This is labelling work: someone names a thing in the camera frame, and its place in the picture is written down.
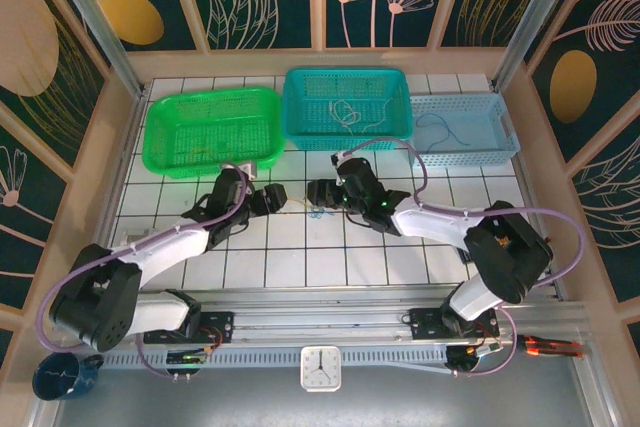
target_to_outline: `analog clock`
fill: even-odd
[[[342,384],[340,349],[309,346],[302,349],[300,384],[307,392],[335,392]]]

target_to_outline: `wall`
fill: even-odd
[[[590,243],[566,278],[586,302],[627,419],[640,418],[640,9],[638,0],[564,0],[507,92],[541,205],[581,219]],[[559,265],[575,234],[546,220]]]
[[[144,81],[354,63],[491,77],[529,1],[98,0]]]
[[[45,350],[39,299],[91,241],[132,97],[66,0],[0,0],[0,425]]]

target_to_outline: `black mounting bracket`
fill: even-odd
[[[476,319],[476,328],[462,337],[459,337],[444,325],[442,322],[442,310],[438,307],[411,309],[404,318],[406,320],[405,323],[411,327],[413,340],[482,339],[487,336],[482,327],[487,330],[489,336],[500,336],[496,312],[493,309],[483,312]]]
[[[233,336],[233,312],[201,312],[200,322],[194,328],[191,338],[178,331],[154,330],[145,332],[144,343],[155,344],[211,344],[211,335],[219,342],[219,333],[223,334],[222,343],[228,344]]]

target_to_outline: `white arm segment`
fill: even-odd
[[[193,220],[181,219],[176,226],[193,223]],[[149,237],[145,237],[135,244],[139,245]],[[156,275],[161,274],[178,262],[203,254],[207,249],[208,241],[209,232],[206,230],[202,228],[187,228],[180,232],[176,231],[173,236],[166,238],[152,247],[146,247],[132,252],[129,255],[125,255],[121,257],[120,260],[122,262],[138,264],[138,267],[142,271],[142,278],[140,279],[140,288],[142,288]],[[126,247],[116,247],[113,251],[117,252],[127,247],[135,248],[135,244],[130,244]]]
[[[484,209],[473,209],[479,212]],[[402,235],[426,237],[467,251],[464,238],[467,230],[482,221],[482,217],[457,217],[438,214],[420,208],[412,197],[404,199],[393,215],[393,222]],[[484,285],[480,274],[464,282],[450,301],[451,308],[465,320],[475,320],[485,310],[495,307],[502,299]]]
[[[188,312],[185,301],[170,292],[140,292],[127,335],[152,330],[178,330]]]
[[[449,210],[460,212],[481,212],[484,209],[456,209],[451,206],[442,206]],[[393,223],[401,235],[412,237],[426,237],[443,244],[450,244],[462,250],[467,250],[464,237],[467,230],[475,227],[482,221],[482,217],[456,217],[452,215],[438,214],[420,208],[413,200],[407,197],[396,207],[393,214]]]

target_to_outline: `green plastic basket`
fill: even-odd
[[[280,95],[267,87],[163,97],[147,114],[142,161],[173,179],[218,173],[225,160],[270,169],[284,151],[280,111]]]

